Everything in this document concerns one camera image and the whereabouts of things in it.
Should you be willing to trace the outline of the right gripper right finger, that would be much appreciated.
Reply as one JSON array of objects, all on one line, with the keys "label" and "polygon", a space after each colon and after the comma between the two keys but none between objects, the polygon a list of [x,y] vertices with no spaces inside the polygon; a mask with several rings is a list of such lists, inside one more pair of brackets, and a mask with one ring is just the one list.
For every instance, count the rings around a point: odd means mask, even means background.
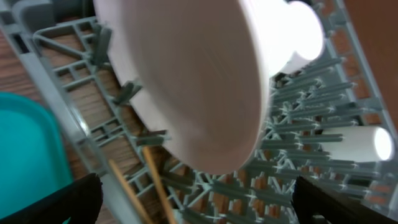
[{"label": "right gripper right finger", "polygon": [[395,220],[302,176],[296,178],[291,204],[298,222],[304,224],[317,223],[315,215],[323,216],[323,223],[397,224]]}]

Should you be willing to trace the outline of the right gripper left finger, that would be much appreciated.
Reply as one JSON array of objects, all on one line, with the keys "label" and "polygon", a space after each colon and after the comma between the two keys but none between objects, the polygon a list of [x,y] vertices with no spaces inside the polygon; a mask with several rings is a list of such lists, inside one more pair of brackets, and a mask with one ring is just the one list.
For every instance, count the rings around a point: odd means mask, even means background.
[{"label": "right gripper left finger", "polygon": [[90,173],[1,219],[1,224],[95,224],[103,204],[102,182]]}]

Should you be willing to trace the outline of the white bowl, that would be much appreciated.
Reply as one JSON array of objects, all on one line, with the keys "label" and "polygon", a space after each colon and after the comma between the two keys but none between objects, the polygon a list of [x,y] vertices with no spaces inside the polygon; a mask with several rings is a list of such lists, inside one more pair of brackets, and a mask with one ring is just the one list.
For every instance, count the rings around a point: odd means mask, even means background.
[{"label": "white bowl", "polygon": [[290,74],[318,59],[324,30],[315,10],[302,1],[243,0],[267,77]]}]

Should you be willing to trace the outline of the pink round plate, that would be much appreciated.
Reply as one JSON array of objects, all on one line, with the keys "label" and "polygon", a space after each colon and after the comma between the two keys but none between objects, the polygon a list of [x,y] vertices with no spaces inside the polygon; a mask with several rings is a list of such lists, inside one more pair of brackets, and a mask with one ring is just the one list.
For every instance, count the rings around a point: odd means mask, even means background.
[{"label": "pink round plate", "polygon": [[111,29],[120,84],[165,148],[193,169],[228,174],[251,157],[265,117],[267,83],[242,1],[95,1]]}]

